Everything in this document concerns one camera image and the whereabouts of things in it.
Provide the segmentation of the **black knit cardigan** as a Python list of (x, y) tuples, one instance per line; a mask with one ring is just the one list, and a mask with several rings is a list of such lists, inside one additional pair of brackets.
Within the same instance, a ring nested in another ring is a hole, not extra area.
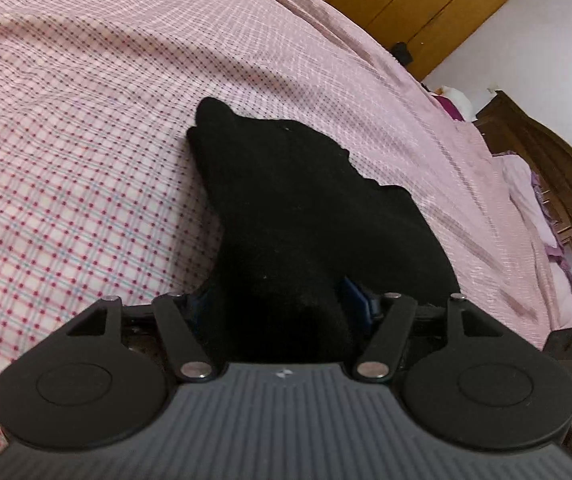
[(435, 306), (458, 291), (411, 194), (362, 177), (325, 134), (207, 98), (187, 141), (223, 238), (184, 314), (215, 356), (341, 361), (372, 327), (356, 286)]

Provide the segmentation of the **white pillow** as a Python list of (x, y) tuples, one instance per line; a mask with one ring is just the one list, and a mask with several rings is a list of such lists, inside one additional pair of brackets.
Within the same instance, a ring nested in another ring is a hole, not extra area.
[(532, 225), (543, 245), (555, 290), (559, 327), (571, 328), (572, 275), (552, 216), (544, 206), (539, 176), (525, 159), (513, 152), (494, 155), (493, 163), (507, 185), (510, 200), (526, 223)]

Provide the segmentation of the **dark wooden headboard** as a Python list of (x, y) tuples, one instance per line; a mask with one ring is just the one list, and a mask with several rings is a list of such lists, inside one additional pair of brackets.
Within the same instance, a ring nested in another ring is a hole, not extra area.
[(543, 203), (572, 275), (572, 147), (529, 117), (503, 91), (496, 92), (477, 117), (475, 126), (492, 154), (514, 152), (540, 178)]

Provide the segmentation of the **purple cloth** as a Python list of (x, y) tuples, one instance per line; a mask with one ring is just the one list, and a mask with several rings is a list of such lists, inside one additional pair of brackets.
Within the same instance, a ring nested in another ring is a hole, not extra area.
[(446, 98), (442, 94), (437, 94), (437, 93), (433, 93), (431, 96), (438, 102), (438, 104), (446, 111), (446, 114), (448, 114), (453, 120), (457, 120), (458, 122), (464, 122), (465, 120), (464, 116), (449, 98)]

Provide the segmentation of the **white plush item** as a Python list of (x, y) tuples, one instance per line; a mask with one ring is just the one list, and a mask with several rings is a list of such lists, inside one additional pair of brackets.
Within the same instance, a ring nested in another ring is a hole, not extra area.
[(448, 86), (442, 86), (440, 90), (441, 95), (455, 106), (465, 122), (474, 122), (477, 119), (472, 102), (463, 92)]

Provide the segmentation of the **small black bag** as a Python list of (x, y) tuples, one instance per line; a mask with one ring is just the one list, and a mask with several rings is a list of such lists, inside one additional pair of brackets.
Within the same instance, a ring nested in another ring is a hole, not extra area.
[(389, 49), (389, 52), (403, 67), (413, 62), (412, 54), (408, 50), (408, 45), (405, 42), (397, 42)]

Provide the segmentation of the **pink checkered bed duvet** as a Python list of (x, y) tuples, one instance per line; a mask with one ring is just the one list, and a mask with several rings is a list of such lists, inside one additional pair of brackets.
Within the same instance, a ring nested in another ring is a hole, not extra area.
[(480, 132), (324, 0), (0, 0), (0, 373), (100, 296), (207, 276), (221, 229), (185, 141), (206, 96), (330, 136), (412, 194), (478, 307), (537, 347), (559, 326)]

